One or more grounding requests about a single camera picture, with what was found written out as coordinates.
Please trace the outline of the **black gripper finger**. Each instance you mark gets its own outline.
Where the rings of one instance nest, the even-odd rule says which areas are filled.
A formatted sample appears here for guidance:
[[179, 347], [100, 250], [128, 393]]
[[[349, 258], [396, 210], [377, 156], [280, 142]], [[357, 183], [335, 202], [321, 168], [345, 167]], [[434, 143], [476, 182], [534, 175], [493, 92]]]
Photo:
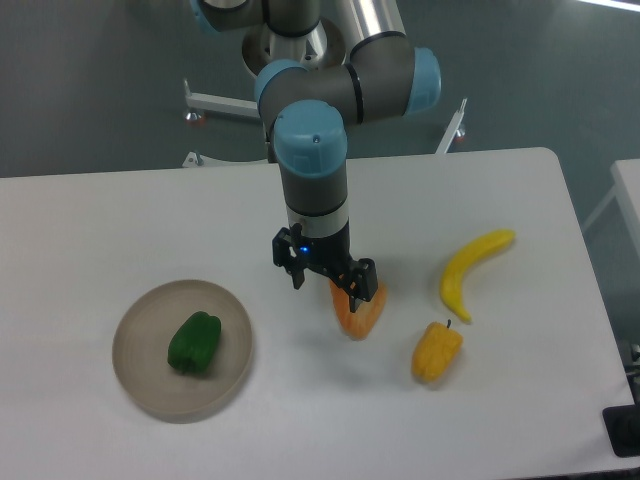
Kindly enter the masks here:
[[291, 277], [293, 288], [299, 290], [305, 281], [305, 259], [294, 248], [292, 236], [287, 228], [281, 228], [272, 240], [272, 259]]
[[363, 302], [370, 302], [378, 290], [376, 265], [370, 258], [349, 259], [331, 279], [347, 295], [351, 313], [356, 313]]

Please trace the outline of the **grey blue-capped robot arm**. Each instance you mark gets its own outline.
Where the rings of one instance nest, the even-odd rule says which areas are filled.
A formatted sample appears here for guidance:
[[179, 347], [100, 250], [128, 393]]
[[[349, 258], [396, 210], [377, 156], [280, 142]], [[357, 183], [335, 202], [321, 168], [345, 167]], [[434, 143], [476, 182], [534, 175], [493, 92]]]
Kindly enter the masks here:
[[327, 277], [356, 311], [379, 282], [373, 260], [350, 253], [346, 130], [433, 107], [441, 70], [430, 49], [408, 40], [395, 2], [342, 1], [339, 14], [346, 51], [336, 65], [316, 69], [300, 55], [272, 52], [254, 98], [288, 217], [273, 261], [295, 286], [307, 272]]

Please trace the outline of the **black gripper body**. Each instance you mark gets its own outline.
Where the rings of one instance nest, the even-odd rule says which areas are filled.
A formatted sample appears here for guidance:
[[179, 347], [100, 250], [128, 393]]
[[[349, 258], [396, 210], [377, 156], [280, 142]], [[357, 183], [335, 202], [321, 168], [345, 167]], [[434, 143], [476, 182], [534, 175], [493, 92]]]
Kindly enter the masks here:
[[295, 224], [287, 232], [289, 254], [286, 271], [296, 281], [303, 281], [305, 269], [321, 274], [332, 281], [350, 278], [353, 257], [350, 254], [349, 222], [333, 235], [311, 238], [302, 235], [302, 227]]

